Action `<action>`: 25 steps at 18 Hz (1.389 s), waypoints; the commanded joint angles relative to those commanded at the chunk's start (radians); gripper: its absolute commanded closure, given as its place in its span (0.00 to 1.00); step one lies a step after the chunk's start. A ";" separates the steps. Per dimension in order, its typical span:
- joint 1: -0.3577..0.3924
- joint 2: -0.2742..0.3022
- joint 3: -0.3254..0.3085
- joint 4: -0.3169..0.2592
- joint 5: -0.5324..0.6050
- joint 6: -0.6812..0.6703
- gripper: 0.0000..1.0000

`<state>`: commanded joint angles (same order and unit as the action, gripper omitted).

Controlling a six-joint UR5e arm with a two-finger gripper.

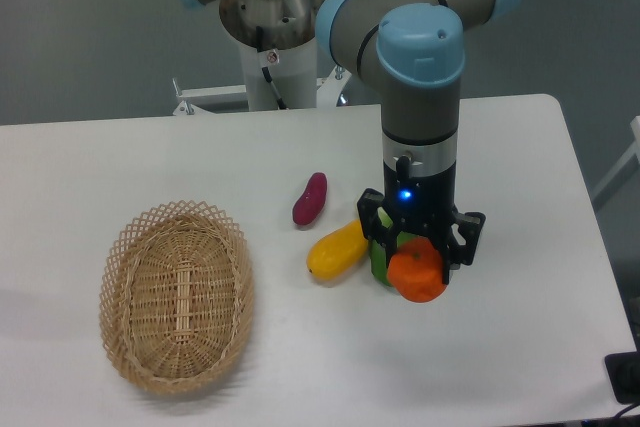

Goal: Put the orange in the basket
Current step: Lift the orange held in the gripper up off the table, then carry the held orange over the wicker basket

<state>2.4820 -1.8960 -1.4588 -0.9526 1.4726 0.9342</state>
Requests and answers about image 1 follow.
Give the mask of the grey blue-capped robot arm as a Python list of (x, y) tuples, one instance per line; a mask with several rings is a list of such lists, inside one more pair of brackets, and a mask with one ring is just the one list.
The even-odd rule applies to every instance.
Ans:
[(521, 0), (181, 0), (217, 4), (243, 57), (253, 111), (315, 107), (316, 50), (381, 101), (384, 188), (357, 209), (387, 257), (403, 233), (430, 241), (441, 278), (472, 263), (485, 217), (454, 202), (464, 33)]

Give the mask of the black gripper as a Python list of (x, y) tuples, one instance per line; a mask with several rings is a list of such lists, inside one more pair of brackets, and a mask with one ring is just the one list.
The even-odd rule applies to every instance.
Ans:
[[(454, 209), (456, 163), (436, 175), (405, 181), (399, 181), (396, 171), (386, 164), (383, 172), (385, 199), (381, 192), (367, 188), (357, 201), (369, 248), (371, 242), (384, 248), (388, 279), (389, 263), (397, 252), (399, 231), (394, 225), (407, 233), (436, 238), (435, 247), (442, 259), (441, 279), (448, 285), (452, 270), (473, 263), (486, 215)], [(382, 225), (379, 207), (391, 217), (390, 227)]]

